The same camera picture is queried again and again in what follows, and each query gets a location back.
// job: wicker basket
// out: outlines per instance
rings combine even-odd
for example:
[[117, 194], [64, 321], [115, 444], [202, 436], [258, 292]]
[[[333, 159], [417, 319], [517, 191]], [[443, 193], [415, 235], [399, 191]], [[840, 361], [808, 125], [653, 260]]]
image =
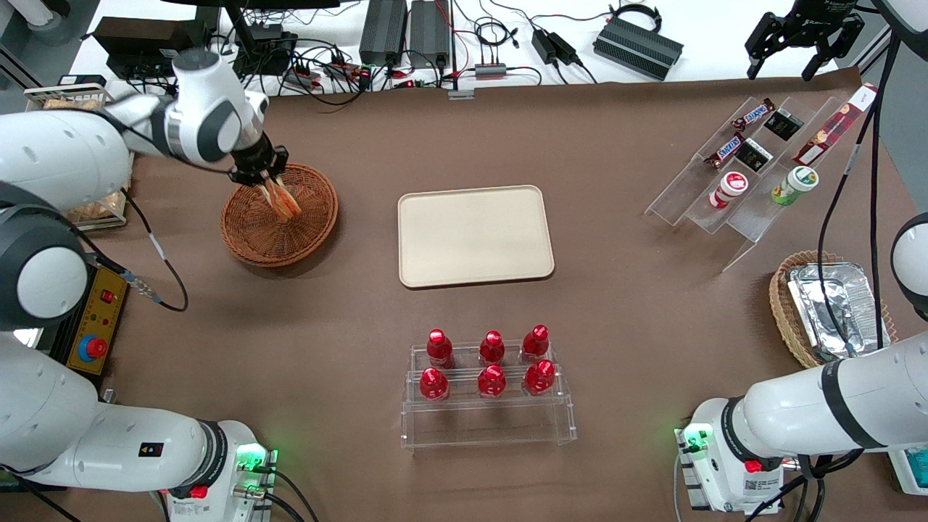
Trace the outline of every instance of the wicker basket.
[[[835, 254], [827, 252], [822, 256], [824, 263], [840, 263], [844, 259]], [[806, 250], [787, 257], [774, 272], [773, 278], [770, 279], [770, 309], [773, 310], [773, 318], [777, 321], [777, 328], [780, 329], [780, 335], [783, 342], [790, 348], [793, 356], [806, 368], [812, 368], [824, 364], [824, 361], [818, 358], [812, 346], [809, 345], [806, 338], [806, 329], [803, 327], [802, 319], [799, 312], [793, 304], [793, 296], [786, 285], [786, 274], [793, 267], [807, 265], [818, 262], [818, 251]], [[895, 344], [899, 342], [896, 337], [896, 327], [893, 320], [890, 319], [886, 312], [886, 303], [881, 303], [883, 312], [883, 322], [886, 324], [886, 332], [889, 334], [890, 341]]]
[[238, 187], [223, 207], [220, 229], [229, 252], [257, 267], [306, 258], [329, 236], [339, 213], [335, 189], [322, 173], [289, 164], [281, 179], [303, 213], [281, 222], [257, 187]]

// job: clear acrylic shelf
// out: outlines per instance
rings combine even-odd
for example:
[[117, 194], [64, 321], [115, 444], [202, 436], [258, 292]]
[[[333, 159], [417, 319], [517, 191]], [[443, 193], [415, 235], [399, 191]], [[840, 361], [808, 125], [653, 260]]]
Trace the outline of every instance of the clear acrylic shelf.
[[[715, 234], [725, 225], [741, 234], [744, 244], [728, 261], [722, 269], [723, 272], [750, 252], [786, 209], [773, 202], [770, 198], [770, 191], [783, 180], [790, 170], [799, 166], [793, 160], [793, 156], [818, 132], [825, 121], [844, 105], [838, 98], [829, 98], [818, 111], [812, 111], [795, 98], [786, 98], [778, 107], [805, 123], [789, 140], [781, 139], [764, 127], [768, 115], [746, 131], [741, 132], [742, 136], [754, 140], [773, 156], [773, 159], [759, 171], [752, 170], [735, 158], [734, 154], [718, 170], [705, 163], [706, 158], [734, 136], [735, 129], [730, 122], [742, 117], [760, 104], [761, 100], [748, 98], [696, 151], [687, 166], [645, 211], [646, 215], [655, 214], [672, 227], [676, 227], [684, 218], [687, 218], [709, 234]], [[820, 164], [826, 155], [828, 155], [827, 150], [812, 166]], [[748, 178], [748, 189], [729, 203], [726, 208], [716, 209], [709, 204], [709, 194], [718, 187], [722, 176], [732, 171], [740, 172]]]
[[506, 355], [500, 366], [507, 385], [500, 397], [480, 397], [477, 376], [483, 366], [478, 360], [480, 344], [473, 343], [455, 345], [455, 369], [442, 370], [450, 395], [437, 402], [426, 400], [419, 392], [419, 379], [430, 366], [429, 357], [425, 346], [412, 346], [401, 412], [403, 448], [414, 451], [529, 442], [563, 445], [576, 440], [574, 403], [554, 347], [546, 355], [555, 362], [554, 386], [532, 397], [522, 392], [522, 378], [528, 370], [528, 365], [519, 362], [522, 341], [504, 343]]

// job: red and white container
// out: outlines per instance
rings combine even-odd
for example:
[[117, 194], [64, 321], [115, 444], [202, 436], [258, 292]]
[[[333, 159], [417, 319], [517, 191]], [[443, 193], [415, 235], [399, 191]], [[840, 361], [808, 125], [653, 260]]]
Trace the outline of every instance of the red and white container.
[[499, 364], [506, 354], [506, 346], [503, 345], [503, 336], [496, 330], [486, 333], [483, 341], [480, 343], [480, 362], [483, 366]]
[[748, 178], [740, 172], [729, 172], [722, 176], [715, 192], [709, 194], [709, 204], [715, 208], [725, 208], [728, 202], [741, 196], [748, 189]]
[[426, 400], [445, 400], [451, 395], [448, 378], [440, 370], [426, 368], [419, 380], [419, 392]]
[[522, 339], [522, 349], [519, 350], [519, 361], [522, 364], [535, 364], [545, 358], [548, 352], [548, 327], [544, 324], [535, 326], [525, 338]]
[[425, 345], [425, 351], [429, 354], [430, 364], [435, 368], [451, 370], [455, 367], [455, 354], [451, 340], [441, 330], [436, 328], [429, 333], [429, 342]]
[[525, 372], [522, 391], [532, 396], [541, 395], [554, 386], [556, 378], [554, 363], [548, 359], [541, 359]]
[[506, 389], [506, 374], [503, 369], [491, 364], [477, 376], [477, 390], [482, 398], [497, 398]]

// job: gray heat sink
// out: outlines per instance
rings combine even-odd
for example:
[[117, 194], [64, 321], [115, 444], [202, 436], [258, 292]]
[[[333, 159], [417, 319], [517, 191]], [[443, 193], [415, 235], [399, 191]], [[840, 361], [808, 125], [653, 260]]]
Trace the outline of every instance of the gray heat sink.
[[683, 45], [618, 17], [606, 24], [593, 42], [593, 52], [663, 81], [677, 63]]
[[409, 61], [417, 69], [444, 68], [451, 65], [451, 28], [445, 23], [448, 0], [413, 0], [409, 9]]
[[398, 63], [406, 36], [406, 0], [369, 0], [361, 33], [361, 61]]

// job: foil container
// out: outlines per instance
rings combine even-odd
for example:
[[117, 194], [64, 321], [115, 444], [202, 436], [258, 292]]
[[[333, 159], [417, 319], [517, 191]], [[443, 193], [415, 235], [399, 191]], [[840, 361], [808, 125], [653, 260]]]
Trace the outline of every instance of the foil container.
[[[823, 264], [822, 277], [825, 280], [824, 296], [818, 281], [817, 264], [793, 268], [786, 276], [793, 303], [816, 355], [827, 362], [876, 351], [873, 293], [863, 268], [852, 263]], [[828, 315], [826, 296], [837, 325]], [[889, 346], [889, 342], [884, 324], [883, 346]]]

